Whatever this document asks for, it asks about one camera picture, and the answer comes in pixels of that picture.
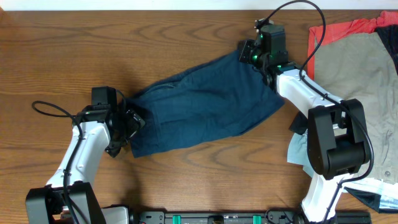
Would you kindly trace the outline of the dark blue denim shorts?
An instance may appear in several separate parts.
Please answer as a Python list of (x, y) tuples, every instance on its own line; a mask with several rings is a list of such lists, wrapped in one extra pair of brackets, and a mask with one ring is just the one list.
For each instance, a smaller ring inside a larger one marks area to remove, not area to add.
[(238, 51), (153, 83), (127, 99), (145, 121), (134, 157), (240, 136), (284, 105)]

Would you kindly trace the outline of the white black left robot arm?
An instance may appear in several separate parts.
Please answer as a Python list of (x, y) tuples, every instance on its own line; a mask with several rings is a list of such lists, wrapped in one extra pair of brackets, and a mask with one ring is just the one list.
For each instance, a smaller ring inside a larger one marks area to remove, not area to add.
[(93, 184), (102, 155), (116, 157), (144, 127), (134, 111), (87, 106), (72, 118), (70, 145), (54, 175), (25, 199), (29, 223), (129, 223), (125, 205), (100, 207)]

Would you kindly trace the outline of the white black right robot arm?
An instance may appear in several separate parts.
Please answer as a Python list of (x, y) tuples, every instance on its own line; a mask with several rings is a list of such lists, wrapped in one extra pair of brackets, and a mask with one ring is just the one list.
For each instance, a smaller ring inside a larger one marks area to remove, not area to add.
[(258, 69), (265, 84), (307, 120), (307, 155), (315, 173), (294, 223), (337, 223), (335, 207), (343, 187), (366, 178), (374, 165), (362, 103), (343, 100), (316, 84), (288, 59), (283, 40), (260, 35), (239, 41), (238, 50), (239, 61)]

